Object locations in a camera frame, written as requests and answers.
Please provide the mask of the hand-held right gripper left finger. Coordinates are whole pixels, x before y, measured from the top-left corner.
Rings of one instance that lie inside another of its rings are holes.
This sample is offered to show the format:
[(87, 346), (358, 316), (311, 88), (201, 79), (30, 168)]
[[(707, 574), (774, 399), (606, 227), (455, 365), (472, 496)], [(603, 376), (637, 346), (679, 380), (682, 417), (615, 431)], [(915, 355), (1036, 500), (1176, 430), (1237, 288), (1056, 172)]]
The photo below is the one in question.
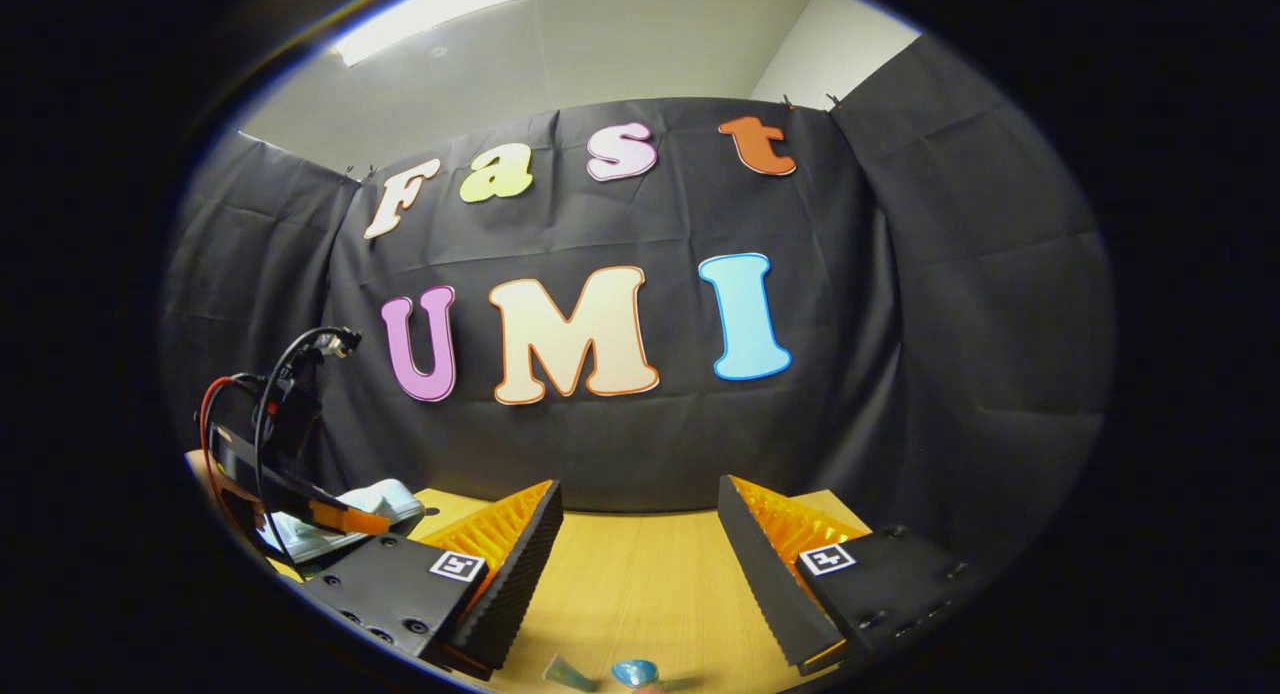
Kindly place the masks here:
[(488, 680), (563, 520), (561, 483), (545, 480), (426, 537), (374, 537), (302, 588), (404, 657)]

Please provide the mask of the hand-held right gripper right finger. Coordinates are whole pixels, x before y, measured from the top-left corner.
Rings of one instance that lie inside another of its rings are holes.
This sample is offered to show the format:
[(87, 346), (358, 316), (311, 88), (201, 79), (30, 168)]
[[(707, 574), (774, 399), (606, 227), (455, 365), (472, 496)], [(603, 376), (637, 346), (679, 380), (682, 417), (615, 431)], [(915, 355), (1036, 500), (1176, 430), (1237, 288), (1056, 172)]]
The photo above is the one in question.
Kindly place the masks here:
[(772, 636), (803, 675), (887, 659), (988, 580), (909, 528), (844, 524), (732, 475), (719, 480), (717, 513)]

